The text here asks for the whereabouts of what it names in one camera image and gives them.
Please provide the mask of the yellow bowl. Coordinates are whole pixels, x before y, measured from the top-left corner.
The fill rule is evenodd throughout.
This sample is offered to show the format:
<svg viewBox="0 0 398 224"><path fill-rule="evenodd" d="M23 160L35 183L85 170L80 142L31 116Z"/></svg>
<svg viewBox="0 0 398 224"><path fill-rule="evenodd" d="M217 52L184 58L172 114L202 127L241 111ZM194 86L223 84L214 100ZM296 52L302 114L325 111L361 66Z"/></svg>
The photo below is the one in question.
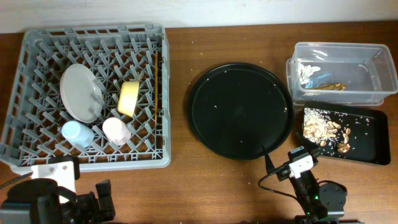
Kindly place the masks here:
<svg viewBox="0 0 398 224"><path fill-rule="evenodd" d="M118 111L133 117L139 94L139 82L124 82L121 87Z"/></svg>

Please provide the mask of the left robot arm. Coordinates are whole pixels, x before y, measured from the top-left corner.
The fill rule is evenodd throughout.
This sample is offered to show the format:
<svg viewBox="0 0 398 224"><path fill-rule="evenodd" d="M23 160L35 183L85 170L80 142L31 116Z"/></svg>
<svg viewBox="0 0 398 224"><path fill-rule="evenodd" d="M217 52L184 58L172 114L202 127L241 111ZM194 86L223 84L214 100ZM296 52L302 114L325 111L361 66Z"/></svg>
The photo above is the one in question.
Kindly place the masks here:
<svg viewBox="0 0 398 224"><path fill-rule="evenodd" d="M80 178L77 157L49 159L26 174L11 179L1 204L1 223L102 223L115 218L111 182L96 184L96 192L78 195L75 181Z"/></svg>

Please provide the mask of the pink cup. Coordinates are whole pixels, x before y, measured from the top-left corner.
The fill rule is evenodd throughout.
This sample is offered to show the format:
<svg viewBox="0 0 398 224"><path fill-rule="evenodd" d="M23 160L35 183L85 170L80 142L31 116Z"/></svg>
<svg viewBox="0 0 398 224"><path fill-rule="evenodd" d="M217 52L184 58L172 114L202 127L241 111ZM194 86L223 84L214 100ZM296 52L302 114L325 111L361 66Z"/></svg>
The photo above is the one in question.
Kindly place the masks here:
<svg viewBox="0 0 398 224"><path fill-rule="evenodd" d="M103 122L103 132L108 141L117 146L122 146L131 138L131 132L127 125L116 117L110 117Z"/></svg>

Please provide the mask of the grey round plate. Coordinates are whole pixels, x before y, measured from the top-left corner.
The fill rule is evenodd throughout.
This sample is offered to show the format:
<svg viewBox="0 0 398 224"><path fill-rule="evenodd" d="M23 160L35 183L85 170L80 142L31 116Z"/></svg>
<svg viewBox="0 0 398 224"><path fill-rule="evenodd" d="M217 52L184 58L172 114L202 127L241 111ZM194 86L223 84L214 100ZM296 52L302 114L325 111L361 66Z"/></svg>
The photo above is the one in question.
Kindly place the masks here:
<svg viewBox="0 0 398 224"><path fill-rule="evenodd" d="M84 123L98 119L95 112L102 110L102 91L93 72L86 66L74 63L62 74L60 96L68 113Z"/></svg>

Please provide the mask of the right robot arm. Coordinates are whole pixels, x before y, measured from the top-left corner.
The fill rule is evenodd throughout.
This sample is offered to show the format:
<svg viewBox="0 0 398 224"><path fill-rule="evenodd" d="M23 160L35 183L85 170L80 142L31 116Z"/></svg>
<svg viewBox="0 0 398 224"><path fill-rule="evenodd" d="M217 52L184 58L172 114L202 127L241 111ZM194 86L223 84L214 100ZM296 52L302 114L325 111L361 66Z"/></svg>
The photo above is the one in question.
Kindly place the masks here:
<svg viewBox="0 0 398 224"><path fill-rule="evenodd" d="M338 223L344 216L344 205L348 191L344 185L331 180L318 181L311 169L318 164L317 157L321 149L317 146L300 146L288 153L289 160L274 167L268 154L265 155L267 175L262 177L258 186L272 193L296 200L304 214L294 218L295 223ZM295 194L287 194L261 185L261 182L276 175L278 181L289 180Z"/></svg>

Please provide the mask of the blue cup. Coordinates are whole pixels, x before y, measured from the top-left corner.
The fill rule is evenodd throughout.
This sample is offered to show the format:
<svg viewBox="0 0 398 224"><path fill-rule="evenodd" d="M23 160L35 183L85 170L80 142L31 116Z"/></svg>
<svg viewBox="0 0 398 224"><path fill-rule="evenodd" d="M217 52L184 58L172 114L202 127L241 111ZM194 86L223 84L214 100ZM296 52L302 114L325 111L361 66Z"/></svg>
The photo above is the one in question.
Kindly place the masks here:
<svg viewBox="0 0 398 224"><path fill-rule="evenodd" d="M61 128L62 136L70 144L88 147L94 140L94 132L78 121L67 121Z"/></svg>

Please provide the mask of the food scraps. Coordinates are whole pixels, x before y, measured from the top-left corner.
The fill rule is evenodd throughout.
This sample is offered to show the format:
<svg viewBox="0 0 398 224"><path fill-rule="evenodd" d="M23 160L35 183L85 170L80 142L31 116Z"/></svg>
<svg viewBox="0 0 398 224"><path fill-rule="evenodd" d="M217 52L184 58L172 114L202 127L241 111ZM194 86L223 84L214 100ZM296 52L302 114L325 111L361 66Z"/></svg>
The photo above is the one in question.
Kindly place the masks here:
<svg viewBox="0 0 398 224"><path fill-rule="evenodd" d="M359 136L369 135L371 118L355 114L305 108L303 136L320 146L323 153L334 156L356 149Z"/></svg>

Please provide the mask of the gold foil wrapper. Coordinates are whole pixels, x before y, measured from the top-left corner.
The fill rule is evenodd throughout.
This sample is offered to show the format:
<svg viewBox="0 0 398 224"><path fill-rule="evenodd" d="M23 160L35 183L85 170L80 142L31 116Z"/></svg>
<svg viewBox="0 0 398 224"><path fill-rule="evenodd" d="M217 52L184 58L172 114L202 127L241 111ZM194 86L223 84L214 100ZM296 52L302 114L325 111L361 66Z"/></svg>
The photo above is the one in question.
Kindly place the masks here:
<svg viewBox="0 0 398 224"><path fill-rule="evenodd" d="M313 88L314 90L325 90L325 91L343 91L345 89L345 84L342 83L333 83L329 85L319 86Z"/></svg>

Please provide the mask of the white tissue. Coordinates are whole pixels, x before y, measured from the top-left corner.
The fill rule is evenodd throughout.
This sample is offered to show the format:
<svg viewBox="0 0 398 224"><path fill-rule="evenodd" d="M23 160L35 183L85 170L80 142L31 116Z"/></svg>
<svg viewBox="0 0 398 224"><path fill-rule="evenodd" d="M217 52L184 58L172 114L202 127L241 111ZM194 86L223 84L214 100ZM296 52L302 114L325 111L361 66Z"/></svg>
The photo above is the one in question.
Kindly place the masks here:
<svg viewBox="0 0 398 224"><path fill-rule="evenodd" d="M317 66L304 65L299 62L297 67L297 73L299 77L299 82L301 85L307 84L310 81L310 77L315 73L320 71L321 68Z"/></svg>

